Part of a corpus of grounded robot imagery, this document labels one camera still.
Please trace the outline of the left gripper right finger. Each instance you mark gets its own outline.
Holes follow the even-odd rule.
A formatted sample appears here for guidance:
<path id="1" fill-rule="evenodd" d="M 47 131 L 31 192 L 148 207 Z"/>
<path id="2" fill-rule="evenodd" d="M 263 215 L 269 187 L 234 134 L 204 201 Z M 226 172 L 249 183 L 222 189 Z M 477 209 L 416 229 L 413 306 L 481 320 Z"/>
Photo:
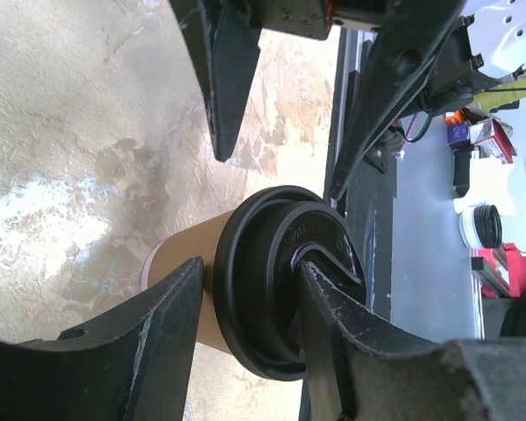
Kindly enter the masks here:
<path id="1" fill-rule="evenodd" d="M 316 420 L 526 420 L 526 338 L 437 344 L 391 325 L 337 275 L 300 266 Z"/>

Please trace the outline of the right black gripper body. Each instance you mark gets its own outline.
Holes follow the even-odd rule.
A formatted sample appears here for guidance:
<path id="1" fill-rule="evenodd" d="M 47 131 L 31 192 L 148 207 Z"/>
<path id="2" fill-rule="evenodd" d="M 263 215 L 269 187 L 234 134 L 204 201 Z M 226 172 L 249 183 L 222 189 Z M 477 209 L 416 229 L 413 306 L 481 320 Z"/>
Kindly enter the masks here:
<path id="1" fill-rule="evenodd" d="M 331 28 L 376 32 L 387 11 L 384 0 L 254 0 L 245 1 L 258 27 L 325 40 Z"/>

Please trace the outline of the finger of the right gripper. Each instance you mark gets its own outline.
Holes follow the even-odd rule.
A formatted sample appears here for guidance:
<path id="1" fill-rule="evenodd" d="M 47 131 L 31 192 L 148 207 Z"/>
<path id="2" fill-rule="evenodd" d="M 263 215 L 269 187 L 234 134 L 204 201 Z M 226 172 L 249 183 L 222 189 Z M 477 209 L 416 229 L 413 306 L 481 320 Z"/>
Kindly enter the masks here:
<path id="1" fill-rule="evenodd" d="M 230 159 L 259 60 L 249 1 L 169 2 L 203 95 L 217 161 Z"/>
<path id="2" fill-rule="evenodd" d="M 359 81 L 336 166 L 331 197 L 339 199 L 379 136 L 426 85 L 463 1 L 391 1 Z"/>

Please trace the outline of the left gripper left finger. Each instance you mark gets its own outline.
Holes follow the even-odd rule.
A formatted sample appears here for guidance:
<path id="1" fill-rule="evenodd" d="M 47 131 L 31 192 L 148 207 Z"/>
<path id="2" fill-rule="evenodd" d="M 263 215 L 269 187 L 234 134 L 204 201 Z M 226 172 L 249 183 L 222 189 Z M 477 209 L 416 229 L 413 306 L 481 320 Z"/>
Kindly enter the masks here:
<path id="1" fill-rule="evenodd" d="M 180 420 L 199 310 L 161 283 L 56 340 L 0 341 L 0 420 Z"/>

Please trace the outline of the brown paper coffee cup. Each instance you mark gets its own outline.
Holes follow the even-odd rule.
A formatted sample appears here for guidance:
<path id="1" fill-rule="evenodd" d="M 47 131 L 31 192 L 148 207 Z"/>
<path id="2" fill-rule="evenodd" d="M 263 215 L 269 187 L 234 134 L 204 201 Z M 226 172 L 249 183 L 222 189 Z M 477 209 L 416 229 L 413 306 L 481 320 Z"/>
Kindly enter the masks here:
<path id="1" fill-rule="evenodd" d="M 191 283 L 200 312 L 196 341 L 227 354 L 231 350 L 217 322 L 213 278 L 217 246 L 231 216 L 229 210 L 162 240 L 148 254 L 140 276 L 143 291 L 163 282 Z"/>

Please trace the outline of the black coffee cup lid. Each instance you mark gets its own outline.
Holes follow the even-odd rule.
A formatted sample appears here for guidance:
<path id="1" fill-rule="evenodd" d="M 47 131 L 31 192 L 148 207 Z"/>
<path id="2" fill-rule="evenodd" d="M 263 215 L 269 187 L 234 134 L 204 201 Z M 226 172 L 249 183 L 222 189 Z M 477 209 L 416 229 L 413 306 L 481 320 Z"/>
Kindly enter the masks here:
<path id="1" fill-rule="evenodd" d="M 232 212 L 217 244 L 213 302 L 226 345 L 252 373 L 291 382 L 305 373 L 300 332 L 303 260 L 330 263 L 366 302 L 366 278 L 345 220 L 299 186 L 263 189 Z"/>

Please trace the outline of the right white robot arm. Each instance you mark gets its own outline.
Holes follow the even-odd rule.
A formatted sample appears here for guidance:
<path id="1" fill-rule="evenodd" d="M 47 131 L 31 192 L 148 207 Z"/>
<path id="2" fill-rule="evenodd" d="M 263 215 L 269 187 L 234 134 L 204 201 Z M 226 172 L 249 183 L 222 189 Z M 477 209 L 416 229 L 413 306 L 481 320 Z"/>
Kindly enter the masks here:
<path id="1" fill-rule="evenodd" d="M 336 198 L 397 118 L 462 108 L 526 63 L 526 1 L 499 1 L 468 16 L 461 1 L 174 1 L 171 6 L 203 94 L 218 161 L 227 161 L 236 145 L 262 30 L 315 40 L 327 39 L 336 25 L 375 33 L 332 173 L 330 193 Z"/>

